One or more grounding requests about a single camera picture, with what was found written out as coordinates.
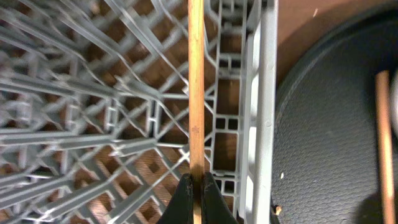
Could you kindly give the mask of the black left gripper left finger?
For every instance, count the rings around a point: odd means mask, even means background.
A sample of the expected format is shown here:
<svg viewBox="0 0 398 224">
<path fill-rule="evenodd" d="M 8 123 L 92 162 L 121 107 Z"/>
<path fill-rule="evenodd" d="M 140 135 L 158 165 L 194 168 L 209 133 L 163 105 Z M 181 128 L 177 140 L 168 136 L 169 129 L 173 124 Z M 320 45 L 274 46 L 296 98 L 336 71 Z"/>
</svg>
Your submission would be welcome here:
<svg viewBox="0 0 398 224">
<path fill-rule="evenodd" d="M 193 182 L 190 174 L 182 175 L 157 224 L 193 224 Z"/>
</svg>

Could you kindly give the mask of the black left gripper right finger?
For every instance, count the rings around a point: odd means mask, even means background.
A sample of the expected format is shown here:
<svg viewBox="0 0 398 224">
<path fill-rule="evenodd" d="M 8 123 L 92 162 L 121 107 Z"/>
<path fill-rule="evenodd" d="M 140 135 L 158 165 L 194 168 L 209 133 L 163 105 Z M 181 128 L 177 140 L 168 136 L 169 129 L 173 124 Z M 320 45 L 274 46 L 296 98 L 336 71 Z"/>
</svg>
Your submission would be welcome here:
<svg viewBox="0 0 398 224">
<path fill-rule="evenodd" d="M 205 172 L 201 183 L 201 216 L 205 224 L 238 224 L 230 212 L 219 188 L 209 172 Z"/>
</svg>

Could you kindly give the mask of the wooden chopstick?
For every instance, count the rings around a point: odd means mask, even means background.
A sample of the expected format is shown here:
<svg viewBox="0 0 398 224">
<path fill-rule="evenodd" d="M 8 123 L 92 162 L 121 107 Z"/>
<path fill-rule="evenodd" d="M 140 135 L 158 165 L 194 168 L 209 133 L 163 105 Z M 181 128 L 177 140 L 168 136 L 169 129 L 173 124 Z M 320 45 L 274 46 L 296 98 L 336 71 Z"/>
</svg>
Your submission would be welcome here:
<svg viewBox="0 0 398 224">
<path fill-rule="evenodd" d="M 375 77 L 379 178 L 383 223 L 395 224 L 394 172 L 392 159 L 392 133 L 389 116 L 389 72 Z"/>
<path fill-rule="evenodd" d="M 204 1 L 188 1 L 188 82 L 190 174 L 193 178 L 193 223 L 201 224 L 204 150 Z"/>
</svg>

